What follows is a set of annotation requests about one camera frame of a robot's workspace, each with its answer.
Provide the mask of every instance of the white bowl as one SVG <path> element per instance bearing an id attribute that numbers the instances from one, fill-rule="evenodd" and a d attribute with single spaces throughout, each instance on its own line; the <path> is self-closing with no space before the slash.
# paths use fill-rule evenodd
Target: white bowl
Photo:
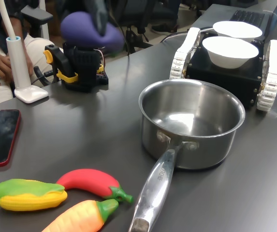
<path id="1" fill-rule="evenodd" d="M 213 29 L 220 36 L 230 36 L 251 42 L 262 35 L 261 29 L 244 22 L 222 21 L 213 25 Z"/>
<path id="2" fill-rule="evenodd" d="M 241 39 L 213 36 L 203 40 L 211 62 L 225 69 L 236 69 L 250 58 L 256 57 L 259 50 Z"/>

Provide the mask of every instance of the white lamp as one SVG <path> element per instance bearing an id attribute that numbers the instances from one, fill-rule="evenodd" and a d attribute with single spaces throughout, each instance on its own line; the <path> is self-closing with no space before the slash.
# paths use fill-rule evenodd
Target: white lamp
<path id="1" fill-rule="evenodd" d="M 48 92 L 38 86 L 32 86 L 21 38 L 15 35 L 4 0 L 0 0 L 0 13 L 9 37 L 6 39 L 15 82 L 15 95 L 25 103 L 32 103 L 48 96 Z"/>

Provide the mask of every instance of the cable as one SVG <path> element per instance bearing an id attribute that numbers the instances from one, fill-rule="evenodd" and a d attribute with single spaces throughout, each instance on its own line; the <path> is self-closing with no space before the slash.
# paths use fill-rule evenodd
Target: cable
<path id="1" fill-rule="evenodd" d="M 213 29 L 213 27 L 201 28 L 201 33 L 204 33 L 206 31 L 209 31 L 209 30 L 212 30 L 212 29 Z M 178 36 L 178 35 L 181 35 L 181 34 L 187 34 L 187 33 L 188 33 L 188 30 L 187 31 L 181 31 L 181 32 L 172 33 L 172 34 L 166 36 L 164 39 L 162 39 L 160 43 L 164 42 L 166 39 L 168 39 L 170 37 L 175 37 L 175 36 Z"/>
<path id="2" fill-rule="evenodd" d="M 33 85 L 35 82 L 37 82 L 37 81 L 38 81 L 39 79 L 41 79 L 42 77 L 45 77 L 45 75 L 36 78 L 34 81 L 31 82 L 31 85 Z"/>
<path id="3" fill-rule="evenodd" d="M 210 30 L 213 30 L 213 28 L 208 28 L 208 29 L 204 29 L 204 30 L 201 29 L 200 33 L 204 33 L 206 31 L 210 31 Z"/>
<path id="4" fill-rule="evenodd" d="M 99 50 L 99 49 L 94 49 L 94 51 L 98 51 L 102 55 L 102 58 L 103 58 L 103 73 L 105 75 L 105 66 L 106 66 L 106 63 L 105 63 L 105 57 L 103 55 L 103 52 L 101 50 Z"/>
<path id="5" fill-rule="evenodd" d="M 275 16 L 277 16 L 277 14 L 275 12 L 267 11 L 267 10 L 263 10 L 263 11 L 273 13 Z"/>
<path id="6" fill-rule="evenodd" d="M 117 23 L 117 20 L 115 19 L 115 16 L 114 16 L 114 13 L 113 13 L 113 10 L 112 10 L 112 5 L 111 5 L 111 1 L 109 0 L 109 15 L 110 17 L 112 18 L 112 20 L 114 21 L 114 23 L 120 28 L 121 32 L 122 32 L 122 35 L 123 35 L 123 38 L 124 38 L 124 41 L 127 45 L 127 49 L 128 49 L 128 56 L 130 55 L 130 46 L 129 46 L 129 43 L 127 41 L 127 38 L 125 37 L 125 34 L 124 34 L 124 31 L 122 30 L 121 26 L 119 25 L 119 23 Z"/>

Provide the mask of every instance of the person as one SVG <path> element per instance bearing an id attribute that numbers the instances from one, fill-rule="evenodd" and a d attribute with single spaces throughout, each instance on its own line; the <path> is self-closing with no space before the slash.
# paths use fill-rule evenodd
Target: person
<path id="1" fill-rule="evenodd" d="M 23 18 L 21 13 L 15 12 L 15 9 L 11 9 L 10 5 L 7 5 L 7 11 L 16 36 L 21 37 L 32 82 L 36 79 L 36 75 L 33 72 L 34 66 L 39 66 L 43 73 L 52 69 L 51 65 L 47 64 L 45 55 L 43 54 L 45 46 L 52 44 L 52 42 L 43 38 L 32 38 L 23 31 Z M 8 57 L 6 38 L 7 31 L 0 15 L 0 102 L 13 98 L 10 88 L 10 83 L 13 83 L 13 75 L 10 58 Z"/>
<path id="2" fill-rule="evenodd" d="M 177 32 L 177 20 L 178 20 L 178 11 L 181 0 L 168 0 L 167 8 L 169 8 L 175 15 L 175 18 L 170 23 L 164 23 L 161 25 L 152 26 L 151 29 L 157 34 L 169 35 L 171 33 Z"/>

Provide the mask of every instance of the toy vegetable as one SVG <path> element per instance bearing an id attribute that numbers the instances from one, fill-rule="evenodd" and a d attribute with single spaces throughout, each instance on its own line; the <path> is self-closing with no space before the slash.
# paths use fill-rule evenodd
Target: toy vegetable
<path id="1" fill-rule="evenodd" d="M 67 189 L 82 189 L 92 192 L 104 199 L 115 199 L 119 202 L 133 202 L 133 197 L 127 195 L 119 182 L 107 173 L 94 169 L 77 169 L 66 173 L 57 184 Z"/>
<path id="2" fill-rule="evenodd" d="M 11 179 L 0 183 L 0 207 L 32 211 L 57 207 L 67 198 L 64 187 L 36 180 Z"/>
<path id="3" fill-rule="evenodd" d="M 114 199 L 84 201 L 66 210 L 42 232 L 96 232 L 117 208 L 118 202 Z"/>

